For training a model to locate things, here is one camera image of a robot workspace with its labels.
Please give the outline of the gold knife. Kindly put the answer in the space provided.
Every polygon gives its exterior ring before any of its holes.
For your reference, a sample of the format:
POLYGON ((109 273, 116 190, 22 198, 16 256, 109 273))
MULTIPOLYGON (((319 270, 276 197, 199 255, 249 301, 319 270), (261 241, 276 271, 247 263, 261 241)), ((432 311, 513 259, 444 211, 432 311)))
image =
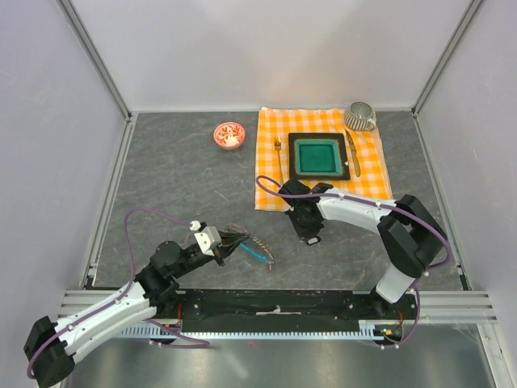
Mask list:
POLYGON ((353 140, 353 137, 352 137, 351 133, 348 130, 346 131, 346 136, 347 136, 347 141, 348 141, 348 144, 349 144, 349 147, 350 147, 352 161, 354 163, 355 176, 356 177, 360 177, 361 169, 360 169, 360 164, 359 164, 359 159, 358 159, 358 152, 357 152, 357 149, 356 149, 356 146, 355 146, 355 142, 353 140))

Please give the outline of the gold fork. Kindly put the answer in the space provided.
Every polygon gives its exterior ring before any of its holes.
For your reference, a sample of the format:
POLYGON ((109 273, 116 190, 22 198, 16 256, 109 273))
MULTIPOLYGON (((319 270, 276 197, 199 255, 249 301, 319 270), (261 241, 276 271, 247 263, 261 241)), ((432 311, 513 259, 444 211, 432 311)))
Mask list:
POLYGON ((284 173, 283 173, 282 158, 281 158, 282 141, 281 141, 280 135, 275 136, 274 148, 275 148, 275 152, 276 152, 277 158, 278 158, 280 183, 284 184, 284 173))

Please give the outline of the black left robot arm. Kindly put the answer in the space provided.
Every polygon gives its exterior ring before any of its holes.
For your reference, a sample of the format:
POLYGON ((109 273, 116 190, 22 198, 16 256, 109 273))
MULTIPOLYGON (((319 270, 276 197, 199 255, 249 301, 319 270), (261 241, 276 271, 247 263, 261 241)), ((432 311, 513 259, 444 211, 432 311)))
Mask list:
POLYGON ((27 375, 40 387, 51 387, 68 377, 81 356, 134 323, 168 318, 180 303, 178 279, 216 261, 224 265, 247 232, 219 231, 204 226, 195 232, 195 243, 181 247, 162 242, 149 263, 113 294, 91 307, 57 321, 44 316, 29 333, 23 351, 27 375))

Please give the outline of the black teal square plate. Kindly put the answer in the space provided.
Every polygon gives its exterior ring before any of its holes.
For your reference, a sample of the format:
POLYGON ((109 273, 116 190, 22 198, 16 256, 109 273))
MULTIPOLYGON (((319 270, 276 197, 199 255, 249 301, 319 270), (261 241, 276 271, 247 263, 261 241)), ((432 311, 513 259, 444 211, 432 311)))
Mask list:
POLYGON ((348 181, 347 148, 341 133, 289 133, 288 171, 291 179, 348 181))

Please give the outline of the black key tag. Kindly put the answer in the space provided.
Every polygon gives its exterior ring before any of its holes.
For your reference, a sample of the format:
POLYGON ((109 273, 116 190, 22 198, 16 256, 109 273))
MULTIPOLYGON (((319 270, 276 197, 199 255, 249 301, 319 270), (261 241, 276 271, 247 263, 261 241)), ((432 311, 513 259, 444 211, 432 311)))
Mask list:
POLYGON ((313 237, 313 238, 308 238, 305 240, 306 244, 308 246, 312 246, 314 244, 317 244, 321 241, 321 238, 319 236, 316 236, 316 237, 313 237))

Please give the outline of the striped ceramic mug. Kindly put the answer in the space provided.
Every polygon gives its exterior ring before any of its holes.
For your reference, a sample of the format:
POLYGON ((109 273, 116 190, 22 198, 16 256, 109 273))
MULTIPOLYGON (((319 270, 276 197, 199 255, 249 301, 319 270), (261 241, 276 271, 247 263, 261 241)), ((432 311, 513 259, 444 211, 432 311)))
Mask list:
POLYGON ((356 132, 372 131, 377 128, 375 112, 365 102, 356 101, 350 105, 344 116, 345 125, 356 132))

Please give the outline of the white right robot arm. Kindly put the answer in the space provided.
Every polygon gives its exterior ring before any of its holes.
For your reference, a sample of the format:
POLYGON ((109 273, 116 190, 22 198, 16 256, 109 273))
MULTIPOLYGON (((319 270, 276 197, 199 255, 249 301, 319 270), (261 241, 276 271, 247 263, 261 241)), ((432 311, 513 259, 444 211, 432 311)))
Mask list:
POLYGON ((448 237, 415 196, 373 200, 327 183, 309 188, 290 179, 278 191, 298 237, 307 245, 319 243, 325 221, 340 221, 377 234, 390 265, 370 297, 372 313, 388 318, 399 308, 402 295, 432 266, 441 250, 451 254, 448 237))

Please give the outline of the orange checkered cloth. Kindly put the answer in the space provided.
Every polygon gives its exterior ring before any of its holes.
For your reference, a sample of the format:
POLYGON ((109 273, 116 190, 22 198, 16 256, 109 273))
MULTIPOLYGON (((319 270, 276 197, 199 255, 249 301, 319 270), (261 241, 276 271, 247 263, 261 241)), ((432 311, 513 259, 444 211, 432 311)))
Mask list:
POLYGON ((329 183, 374 199, 393 197, 380 134, 353 131, 345 110, 274 109, 258 115, 255 174, 312 187, 329 183))

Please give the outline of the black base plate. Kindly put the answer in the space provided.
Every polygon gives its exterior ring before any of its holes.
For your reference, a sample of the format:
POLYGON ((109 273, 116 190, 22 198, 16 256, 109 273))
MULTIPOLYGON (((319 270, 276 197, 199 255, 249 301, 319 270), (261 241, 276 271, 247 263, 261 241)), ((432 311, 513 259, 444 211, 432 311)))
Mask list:
POLYGON ((156 317, 178 318, 188 332, 315 333, 357 331, 361 321, 412 320, 416 307, 411 294, 389 304, 369 292, 186 289, 156 317))

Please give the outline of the red patterned bowl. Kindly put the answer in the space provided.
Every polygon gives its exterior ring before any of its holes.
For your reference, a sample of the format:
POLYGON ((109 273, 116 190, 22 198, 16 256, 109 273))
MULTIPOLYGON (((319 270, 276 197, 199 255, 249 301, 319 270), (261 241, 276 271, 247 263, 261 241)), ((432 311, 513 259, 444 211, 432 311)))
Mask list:
POLYGON ((219 124, 213 132, 214 141, 224 150, 239 148, 246 138, 246 130, 236 122, 219 124))

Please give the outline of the aluminium frame rail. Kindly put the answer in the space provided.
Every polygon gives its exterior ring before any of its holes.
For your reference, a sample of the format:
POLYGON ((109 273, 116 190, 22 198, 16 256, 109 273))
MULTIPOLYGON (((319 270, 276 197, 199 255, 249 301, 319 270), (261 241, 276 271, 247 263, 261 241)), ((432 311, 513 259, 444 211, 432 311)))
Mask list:
POLYGON ((102 59, 90 33, 87 31, 86 25, 82 21, 74 2, 70 0, 56 0, 56 3, 78 38, 82 48, 90 60, 90 63, 93 65, 96 73, 100 77, 103 85, 106 87, 108 94, 111 96, 122 117, 126 121, 129 121, 132 118, 131 109, 126 104, 124 97, 116 85, 114 78, 111 76, 111 73, 102 59))

